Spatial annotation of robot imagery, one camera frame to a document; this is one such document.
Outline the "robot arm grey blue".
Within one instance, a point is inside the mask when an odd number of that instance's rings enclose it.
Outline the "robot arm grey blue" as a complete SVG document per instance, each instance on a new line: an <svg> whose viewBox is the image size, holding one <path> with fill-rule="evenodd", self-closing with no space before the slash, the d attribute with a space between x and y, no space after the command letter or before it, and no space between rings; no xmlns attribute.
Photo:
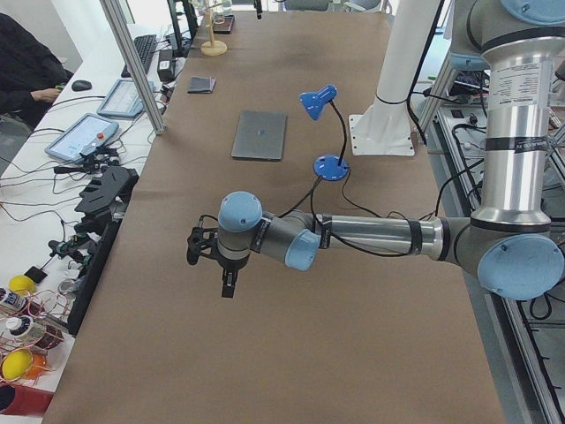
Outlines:
<svg viewBox="0 0 565 424"><path fill-rule="evenodd" d="M531 19L513 1L456 3L455 41L490 64L482 202L469 218L429 220L324 214L291 208L276 214L305 182L306 157L330 134L312 128L336 88L310 90L337 79L348 108L367 99L371 77L379 85L372 105L343 130L352 158L321 157L320 178L359 173L364 194L425 206L434 186L431 167L412 146L407 116L412 80L431 41L438 1L403 1L392 23L383 15L321 12L271 13L264 23L249 12L230 37L221 61L225 126L207 151L211 194L222 196L212 254L222 266L222 295L232 298L237 273L261 254L250 293L309 269L321 249L348 247L377 257L423 254L476 276L509 299L531 299L560 279L564 260L548 237L541 211L546 160L547 95L553 58L564 47L564 4L535 1Z"/></svg>

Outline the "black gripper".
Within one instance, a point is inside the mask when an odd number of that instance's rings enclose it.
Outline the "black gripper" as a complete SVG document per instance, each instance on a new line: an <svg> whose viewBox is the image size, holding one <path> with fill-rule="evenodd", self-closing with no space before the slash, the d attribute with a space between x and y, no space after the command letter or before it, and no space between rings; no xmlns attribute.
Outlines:
<svg viewBox="0 0 565 424"><path fill-rule="evenodd" d="M246 266L248 259L221 259L219 263L222 266L222 297L233 299L238 271Z"/></svg>

